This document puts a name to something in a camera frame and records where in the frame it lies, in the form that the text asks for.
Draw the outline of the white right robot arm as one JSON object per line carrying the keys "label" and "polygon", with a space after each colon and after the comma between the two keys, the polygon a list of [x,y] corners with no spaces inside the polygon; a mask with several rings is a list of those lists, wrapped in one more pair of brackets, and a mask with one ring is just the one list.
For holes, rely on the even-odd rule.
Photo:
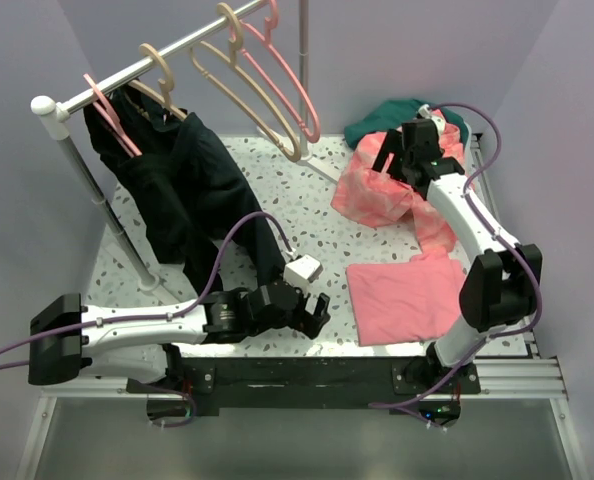
{"label": "white right robot arm", "polygon": [[447,221],[464,248],[470,269],[459,293],[460,314],[448,333],[427,350],[425,386],[446,392],[457,368],[490,340],[521,333],[519,322],[538,322],[543,300],[543,256],[505,230],[471,192],[471,177],[447,157],[431,119],[415,119],[386,133],[372,166],[410,186]]}

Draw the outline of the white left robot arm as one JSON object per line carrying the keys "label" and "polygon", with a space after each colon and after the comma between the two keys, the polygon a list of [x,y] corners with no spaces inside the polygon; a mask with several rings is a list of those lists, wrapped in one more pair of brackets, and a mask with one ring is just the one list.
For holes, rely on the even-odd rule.
{"label": "white left robot arm", "polygon": [[330,319],[330,298],[320,294],[312,311],[309,298],[283,280],[160,307],[86,306],[65,294],[31,320],[28,382],[124,377],[173,392],[184,380],[176,345],[237,344],[282,328],[314,339]]}

